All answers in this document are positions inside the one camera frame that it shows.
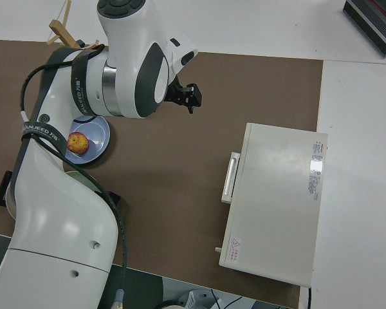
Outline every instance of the apple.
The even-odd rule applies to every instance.
[[[72,153],[82,155],[89,149],[89,140],[81,132],[72,132],[67,139],[67,148]]]

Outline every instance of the white cable connector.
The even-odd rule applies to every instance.
[[[111,309],[123,309],[124,291],[119,289],[116,291],[116,299],[111,305]]]
[[[25,111],[21,111],[20,114],[21,114],[21,118],[23,118],[23,122],[29,121]]]

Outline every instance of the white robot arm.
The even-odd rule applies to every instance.
[[[197,86],[182,88],[176,76],[197,50],[164,28],[152,1],[99,0],[97,10],[109,51],[57,50],[30,119],[22,112],[26,138],[6,194],[17,219],[0,266],[0,309],[98,306],[116,249],[118,213],[64,173],[60,158],[73,119],[143,118],[164,100],[190,112],[201,105]]]

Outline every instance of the wooden stick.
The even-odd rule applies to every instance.
[[[56,33],[60,40],[64,43],[64,45],[74,48],[80,48],[74,38],[70,35],[67,29],[62,25],[60,21],[57,19],[53,19],[49,24],[50,29]]]
[[[67,4],[66,4],[66,10],[64,11],[64,17],[63,17],[63,22],[62,22],[62,25],[64,27],[66,27],[67,25],[67,18],[69,17],[69,12],[70,12],[70,7],[71,7],[71,1],[72,0],[68,0],[67,1]],[[55,35],[54,37],[52,37],[50,40],[48,40],[46,42],[47,45],[50,45],[50,44],[53,44],[57,39],[59,38],[58,35]]]
[[[50,40],[48,40],[46,42],[47,45],[50,45],[50,44],[53,44],[57,39],[59,38],[58,35],[55,35],[54,37],[52,37]]]
[[[66,5],[66,11],[64,11],[64,17],[63,17],[63,22],[62,22],[62,25],[65,27],[67,24],[67,17],[69,17],[70,7],[71,7],[71,0],[68,0],[67,5]]]
[[[83,47],[82,50],[89,50],[93,47],[96,47],[98,45],[98,40],[96,40],[96,42],[94,42],[93,44],[89,45],[89,46],[86,46],[86,47]]]

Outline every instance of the blue bowl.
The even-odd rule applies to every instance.
[[[92,117],[80,116],[76,118],[79,121],[87,121]],[[83,133],[89,140],[89,149],[84,154],[72,153],[67,150],[66,158],[74,164],[86,164],[96,160],[107,148],[110,140],[110,127],[106,119],[97,116],[90,122],[80,124],[74,122],[71,124],[70,133]]]

